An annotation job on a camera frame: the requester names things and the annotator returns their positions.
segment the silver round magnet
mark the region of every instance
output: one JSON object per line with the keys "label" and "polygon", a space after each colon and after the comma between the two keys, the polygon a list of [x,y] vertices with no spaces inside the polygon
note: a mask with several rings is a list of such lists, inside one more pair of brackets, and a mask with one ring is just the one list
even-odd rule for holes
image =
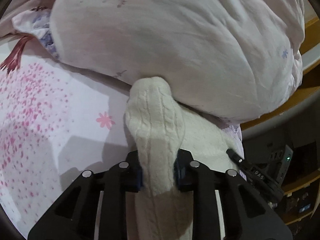
{"label": "silver round magnet", "polygon": [[82,177],[88,178],[91,176],[91,174],[92,174],[91,171],[84,171],[84,172],[82,172]]}
{"label": "silver round magnet", "polygon": [[122,168],[122,169],[128,168],[129,167],[129,163],[121,162],[121,163],[119,163],[119,167]]}
{"label": "silver round magnet", "polygon": [[197,162],[197,161],[191,161],[191,162],[190,162],[190,166],[191,166],[191,167],[194,167],[194,168],[197,168],[197,167],[200,166],[200,163]]}
{"label": "silver round magnet", "polygon": [[235,177],[237,176],[238,173],[235,170],[230,169],[230,170],[227,170],[227,174],[231,177]]}

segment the cable knit sock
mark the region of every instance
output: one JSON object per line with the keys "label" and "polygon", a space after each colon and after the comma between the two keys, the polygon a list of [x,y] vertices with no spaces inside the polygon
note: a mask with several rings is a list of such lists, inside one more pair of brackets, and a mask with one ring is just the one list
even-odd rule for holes
{"label": "cable knit sock", "polygon": [[143,168],[144,187],[135,197],[140,240],[190,240],[192,193],[178,192],[173,180],[185,124],[169,85],[159,77],[135,82],[125,115]]}

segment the wooden shelf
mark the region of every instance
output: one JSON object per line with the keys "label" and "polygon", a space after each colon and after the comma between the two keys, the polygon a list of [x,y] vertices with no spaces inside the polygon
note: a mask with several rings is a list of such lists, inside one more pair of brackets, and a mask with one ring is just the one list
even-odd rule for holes
{"label": "wooden shelf", "polygon": [[308,185],[310,185],[312,182],[316,181],[319,178],[320,178],[320,171],[316,170],[313,173],[303,177],[302,179],[297,180],[296,182],[285,185],[282,187],[282,190],[284,191],[284,195],[288,195],[301,188],[307,187]]}
{"label": "wooden shelf", "polygon": [[320,60],[317,60],[315,63],[313,63],[311,66],[309,66],[307,69],[303,71],[303,75],[309,73],[311,70],[313,70],[316,66],[320,64]]}
{"label": "wooden shelf", "polygon": [[320,21],[316,17],[305,24],[305,39],[300,47],[301,55],[320,43]]}
{"label": "wooden shelf", "polygon": [[305,211],[305,212],[299,214],[298,216],[292,215],[292,214],[284,214],[284,215],[282,215],[282,220],[286,225],[290,225],[290,224],[293,224],[293,223],[295,223],[295,222],[297,222],[307,216],[312,215],[312,213],[313,213],[313,210]]}

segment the bed sheet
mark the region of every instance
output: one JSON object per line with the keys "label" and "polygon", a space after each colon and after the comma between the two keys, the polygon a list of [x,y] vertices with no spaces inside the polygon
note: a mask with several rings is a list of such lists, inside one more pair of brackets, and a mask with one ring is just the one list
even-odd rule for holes
{"label": "bed sheet", "polygon": [[[0,62],[19,38],[0,40]],[[20,69],[0,72],[0,204],[25,238],[81,171],[108,170],[135,150],[124,124],[129,89],[56,62],[36,39],[27,42]],[[204,117],[244,157],[240,127]]]}

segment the black clamp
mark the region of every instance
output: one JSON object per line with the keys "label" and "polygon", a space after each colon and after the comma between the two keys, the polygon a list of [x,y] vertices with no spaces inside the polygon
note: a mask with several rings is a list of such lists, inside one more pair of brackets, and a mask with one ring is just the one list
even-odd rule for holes
{"label": "black clamp", "polygon": [[292,240],[289,228],[259,193],[235,170],[212,171],[179,150],[175,181],[180,191],[193,191],[193,240],[220,240],[215,190],[219,190],[225,239]]}
{"label": "black clamp", "polygon": [[127,239],[125,192],[138,192],[141,187],[137,151],[130,152],[125,162],[108,171],[84,171],[31,229],[28,240],[94,239],[101,192],[98,239]]}

